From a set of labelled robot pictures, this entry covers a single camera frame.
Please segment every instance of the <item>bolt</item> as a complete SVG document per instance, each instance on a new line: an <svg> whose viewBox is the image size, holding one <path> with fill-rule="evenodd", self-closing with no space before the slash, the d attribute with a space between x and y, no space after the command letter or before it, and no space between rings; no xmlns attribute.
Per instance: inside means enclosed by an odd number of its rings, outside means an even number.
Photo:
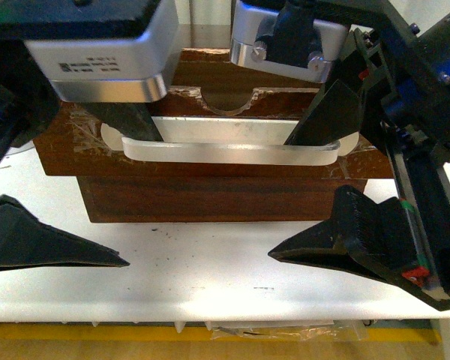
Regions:
<svg viewBox="0 0 450 360"><path fill-rule="evenodd" d="M445 71L442 71L440 73L440 75L438 76L438 80L443 84L443 85L450 85L450 75L448 75Z"/></svg>
<svg viewBox="0 0 450 360"><path fill-rule="evenodd" d="M367 47L367 49L371 49L372 47L374 47L374 43L370 39L365 39L365 46Z"/></svg>
<svg viewBox="0 0 450 360"><path fill-rule="evenodd" d="M262 62L267 59L267 44L263 41L255 41L253 44L252 59Z"/></svg>
<svg viewBox="0 0 450 360"><path fill-rule="evenodd" d="M323 54L321 52L312 52L308 57L308 68L312 71L323 70Z"/></svg>
<svg viewBox="0 0 450 360"><path fill-rule="evenodd" d="M414 35L418 35L418 34L420 34L420 28L419 28L419 26L417 25L417 24L415 24L415 23L413 23L413 24L411 24L410 25L410 30L412 30L412 33L414 34Z"/></svg>

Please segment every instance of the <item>yellow stripe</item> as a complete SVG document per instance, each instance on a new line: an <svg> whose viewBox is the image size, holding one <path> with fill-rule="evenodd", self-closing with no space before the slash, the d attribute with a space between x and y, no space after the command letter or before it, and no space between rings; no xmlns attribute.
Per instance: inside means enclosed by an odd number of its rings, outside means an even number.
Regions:
<svg viewBox="0 0 450 360"><path fill-rule="evenodd" d="M178 334L173 327L128 325L42 325L0 324L0 339L9 340L69 340L69 341L210 341L212 333L206 328L185 328ZM333 341L318 337L317 341ZM240 337L224 337L218 341L256 341ZM437 331L408 328L370 328L368 339L374 342L440 341Z"/></svg>

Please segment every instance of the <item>floor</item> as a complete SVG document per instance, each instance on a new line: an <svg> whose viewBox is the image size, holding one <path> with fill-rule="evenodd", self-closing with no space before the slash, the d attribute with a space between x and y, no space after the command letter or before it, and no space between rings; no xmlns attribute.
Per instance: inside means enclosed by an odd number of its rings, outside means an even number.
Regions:
<svg viewBox="0 0 450 360"><path fill-rule="evenodd" d="M9 323L0 324L0 360L443 359L440 336L429 324L379 322L361 332L364 340L360 341L337 342L336 335L322 335L309 341L277 342L237 337L210 340L212 333L197 324L187 326L178 334L174 327L158 324L93 327Z"/></svg>
<svg viewBox="0 0 450 360"><path fill-rule="evenodd" d="M0 340L0 359L439 360L439 343Z"/></svg>

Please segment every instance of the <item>clear plastic film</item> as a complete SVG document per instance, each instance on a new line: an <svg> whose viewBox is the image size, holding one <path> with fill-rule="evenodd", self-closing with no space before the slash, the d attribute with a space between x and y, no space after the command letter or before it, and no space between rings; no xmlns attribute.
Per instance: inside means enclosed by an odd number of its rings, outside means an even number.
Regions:
<svg viewBox="0 0 450 360"><path fill-rule="evenodd" d="M227 327L227 324L213 324L211 339L240 337L257 340L276 341L361 341L368 337L362 321L334 321L322 325L300 326L255 326L251 322L247 327Z"/></svg>

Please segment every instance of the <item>white table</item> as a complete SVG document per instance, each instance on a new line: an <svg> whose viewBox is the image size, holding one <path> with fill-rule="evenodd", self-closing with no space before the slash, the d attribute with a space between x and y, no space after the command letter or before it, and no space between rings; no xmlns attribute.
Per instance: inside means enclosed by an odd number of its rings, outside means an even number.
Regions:
<svg viewBox="0 0 450 360"><path fill-rule="evenodd" d="M394 191L367 186L377 201ZM93 224L77 180L45 176L35 150L4 159L0 194L131 263L0 272L0 322L450 318L395 286L267 256L315 223Z"/></svg>

